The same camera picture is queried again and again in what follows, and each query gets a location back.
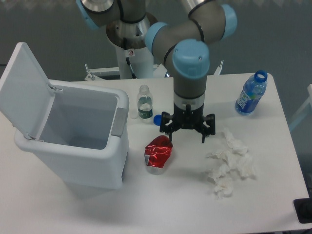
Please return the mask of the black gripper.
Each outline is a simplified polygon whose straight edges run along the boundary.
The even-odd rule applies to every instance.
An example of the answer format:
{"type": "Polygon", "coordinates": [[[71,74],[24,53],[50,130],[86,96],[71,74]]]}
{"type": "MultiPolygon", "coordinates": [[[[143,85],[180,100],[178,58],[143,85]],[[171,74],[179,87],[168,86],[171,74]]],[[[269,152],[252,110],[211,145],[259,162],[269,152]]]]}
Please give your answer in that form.
{"type": "Polygon", "coordinates": [[[201,133],[201,143],[205,143],[205,138],[215,135],[215,114],[203,116],[204,105],[195,110],[187,107],[180,109],[174,104],[174,114],[161,113],[160,132],[169,136],[172,141],[172,133],[179,129],[194,129],[201,133]]]}

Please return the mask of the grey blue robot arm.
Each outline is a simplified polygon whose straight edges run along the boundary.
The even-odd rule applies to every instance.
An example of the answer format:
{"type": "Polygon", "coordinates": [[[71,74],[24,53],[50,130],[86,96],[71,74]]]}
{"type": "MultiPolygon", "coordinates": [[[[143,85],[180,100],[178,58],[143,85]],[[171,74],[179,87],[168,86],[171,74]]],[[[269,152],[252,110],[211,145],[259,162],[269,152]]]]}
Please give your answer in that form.
{"type": "Polygon", "coordinates": [[[215,134],[215,116],[203,115],[208,45],[235,32],[233,8],[214,0],[183,0],[188,19],[171,27],[148,13],[143,0],[78,0],[77,5],[89,27],[106,28],[122,79],[151,77],[154,59],[174,78],[174,113],[162,113],[161,132],[215,134]]]}

